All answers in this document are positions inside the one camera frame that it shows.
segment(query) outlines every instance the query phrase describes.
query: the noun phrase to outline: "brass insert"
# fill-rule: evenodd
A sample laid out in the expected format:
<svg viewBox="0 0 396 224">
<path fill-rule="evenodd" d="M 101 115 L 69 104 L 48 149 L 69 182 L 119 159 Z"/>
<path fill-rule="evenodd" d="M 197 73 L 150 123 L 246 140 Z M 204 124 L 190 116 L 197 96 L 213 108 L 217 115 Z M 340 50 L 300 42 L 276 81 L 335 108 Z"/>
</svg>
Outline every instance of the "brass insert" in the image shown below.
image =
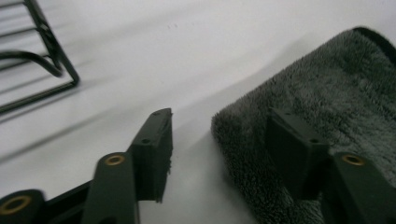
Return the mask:
<svg viewBox="0 0 396 224">
<path fill-rule="evenodd" d="M 125 158 L 121 155 L 114 155 L 106 159 L 106 165 L 118 165 L 125 161 Z"/>
<path fill-rule="evenodd" d="M 16 212 L 19 212 L 24 207 L 26 207 L 31 201 L 32 201 L 32 198 L 30 196 L 26 196 L 26 195 L 21 195 L 21 196 L 11 198 L 10 200 L 6 201 L 5 203 L 3 203 L 0 206 L 0 216 L 11 215 Z"/>
<path fill-rule="evenodd" d="M 364 165 L 364 160 L 354 155 L 344 155 L 343 161 L 346 161 L 347 163 L 352 165 Z"/>
</svg>

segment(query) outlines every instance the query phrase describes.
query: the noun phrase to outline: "mounting hole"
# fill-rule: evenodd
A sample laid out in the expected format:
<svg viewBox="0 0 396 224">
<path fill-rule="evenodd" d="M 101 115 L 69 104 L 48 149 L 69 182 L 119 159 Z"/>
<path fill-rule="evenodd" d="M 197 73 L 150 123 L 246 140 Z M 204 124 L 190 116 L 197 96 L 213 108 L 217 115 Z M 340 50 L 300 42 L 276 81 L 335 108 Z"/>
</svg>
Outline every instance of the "mounting hole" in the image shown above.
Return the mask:
<svg viewBox="0 0 396 224">
<path fill-rule="evenodd" d="M 319 143 L 319 140 L 316 138 L 309 139 L 309 141 L 313 144 Z"/>
<path fill-rule="evenodd" d="M 123 156 L 115 155 L 115 156 L 111 156 L 111 157 L 107 158 L 105 161 L 105 164 L 106 165 L 118 165 L 118 164 L 121 164 L 124 160 L 125 160 L 125 158 Z"/>
<path fill-rule="evenodd" d="M 343 161 L 346 161 L 347 163 L 352 165 L 364 165 L 364 160 L 354 155 L 344 155 Z"/>
<path fill-rule="evenodd" d="M 115 217 L 105 217 L 98 224 L 117 224 L 117 219 Z"/>
<path fill-rule="evenodd" d="M 145 138 L 145 139 L 143 139 L 142 140 L 142 143 L 143 144 L 148 144 L 148 143 L 150 143 L 151 141 L 149 140 L 149 139 L 147 139 L 147 138 Z"/>
<path fill-rule="evenodd" d="M 0 206 L 0 216 L 11 215 L 21 211 L 26 207 L 32 198 L 30 196 L 22 195 L 11 198 Z"/>
</svg>

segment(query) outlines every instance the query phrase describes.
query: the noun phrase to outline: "microfiber towel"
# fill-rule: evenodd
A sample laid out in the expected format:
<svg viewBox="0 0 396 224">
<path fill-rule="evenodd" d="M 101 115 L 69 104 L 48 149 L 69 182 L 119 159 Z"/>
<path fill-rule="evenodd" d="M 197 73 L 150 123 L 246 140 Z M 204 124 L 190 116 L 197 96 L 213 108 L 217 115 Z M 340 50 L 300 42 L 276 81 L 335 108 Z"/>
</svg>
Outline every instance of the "microfiber towel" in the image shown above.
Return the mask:
<svg viewBox="0 0 396 224">
<path fill-rule="evenodd" d="M 396 49 L 382 35 L 344 31 L 212 119 L 229 174 L 258 223 L 323 223 L 319 202 L 292 200 L 270 161 L 270 107 L 306 121 L 331 154 L 370 159 L 396 187 Z"/>
</svg>

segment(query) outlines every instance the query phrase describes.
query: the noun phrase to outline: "black plastic bracket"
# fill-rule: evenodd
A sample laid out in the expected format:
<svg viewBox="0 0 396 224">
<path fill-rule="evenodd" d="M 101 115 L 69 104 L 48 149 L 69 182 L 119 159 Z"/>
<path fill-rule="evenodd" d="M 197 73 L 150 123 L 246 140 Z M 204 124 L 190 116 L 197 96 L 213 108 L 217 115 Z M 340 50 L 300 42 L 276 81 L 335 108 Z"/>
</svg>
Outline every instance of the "black plastic bracket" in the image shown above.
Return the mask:
<svg viewBox="0 0 396 224">
<path fill-rule="evenodd" d="M 328 224 L 395 224 L 396 190 L 373 163 L 340 152 L 291 113 L 272 109 L 265 144 L 294 200 L 317 200 Z"/>
<path fill-rule="evenodd" d="M 139 223 L 137 201 L 163 198 L 172 142 L 172 111 L 158 110 L 126 152 L 99 160 L 92 181 L 47 202 L 36 189 L 2 198 L 0 224 Z"/>
</svg>

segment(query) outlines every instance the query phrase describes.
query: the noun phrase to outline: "white surface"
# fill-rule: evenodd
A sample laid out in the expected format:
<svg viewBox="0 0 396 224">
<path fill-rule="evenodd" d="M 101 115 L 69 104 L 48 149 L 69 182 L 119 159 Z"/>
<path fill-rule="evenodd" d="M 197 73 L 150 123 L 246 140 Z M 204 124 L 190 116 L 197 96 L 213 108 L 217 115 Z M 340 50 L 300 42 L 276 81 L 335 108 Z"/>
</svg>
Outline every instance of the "white surface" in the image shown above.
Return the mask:
<svg viewBox="0 0 396 224">
<path fill-rule="evenodd" d="M 368 26 L 396 43 L 392 0 L 39 4 L 81 85 L 0 117 L 0 196 L 42 189 L 50 199 L 86 182 L 102 156 L 126 150 L 149 113 L 172 107 L 172 174 L 162 204 L 140 203 L 142 223 L 253 223 L 209 132 L 211 117 L 345 29 Z"/>
</svg>

